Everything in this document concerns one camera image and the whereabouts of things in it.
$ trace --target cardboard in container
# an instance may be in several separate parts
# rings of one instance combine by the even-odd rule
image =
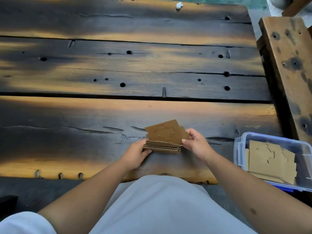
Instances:
[[[179,153],[181,151],[182,139],[189,139],[188,133],[183,126],[179,126],[177,120],[166,121],[145,128],[147,131],[144,149],[154,151]]]
[[[246,169],[252,175],[279,183],[294,184],[297,175],[295,154],[279,145],[249,141],[245,149]]]

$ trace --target wooden plank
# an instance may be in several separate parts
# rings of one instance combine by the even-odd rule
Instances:
[[[0,0],[0,35],[256,47],[247,8],[162,0]]]
[[[301,18],[260,20],[296,139],[312,144],[312,39]]]
[[[282,16],[294,17],[302,9],[304,9],[312,0],[294,0],[293,3],[286,10],[283,11]]]
[[[265,75],[253,48],[0,38],[0,92],[270,101],[247,75]]]
[[[233,139],[246,131],[281,136],[271,104],[1,96],[0,111],[2,176],[86,179],[145,137],[139,128],[171,119],[200,131],[230,160]],[[186,150],[152,153],[124,181],[148,174],[217,183]]]

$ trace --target wooden bench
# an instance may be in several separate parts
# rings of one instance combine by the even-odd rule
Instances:
[[[86,179],[144,127],[177,119],[233,159],[251,131],[283,136],[247,9],[161,0],[0,0],[0,174]],[[186,150],[124,181],[216,184]]]

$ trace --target blue plastic container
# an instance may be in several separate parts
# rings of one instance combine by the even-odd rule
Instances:
[[[234,164],[246,171],[245,148],[249,147],[249,140],[280,145],[295,153],[294,162],[297,164],[295,184],[266,181],[281,190],[299,190],[312,192],[312,147],[310,144],[294,139],[287,139],[253,132],[245,132],[234,140]]]

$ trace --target cardboard piece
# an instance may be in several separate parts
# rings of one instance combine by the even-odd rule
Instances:
[[[145,128],[149,140],[143,148],[154,151],[179,153],[182,139],[189,139],[183,126],[179,126],[177,120],[166,121]]]
[[[269,181],[294,184],[295,154],[277,144],[249,141],[245,149],[246,168],[252,175]]]
[[[267,143],[249,141],[249,171],[274,177],[283,177],[282,153],[272,151]]]

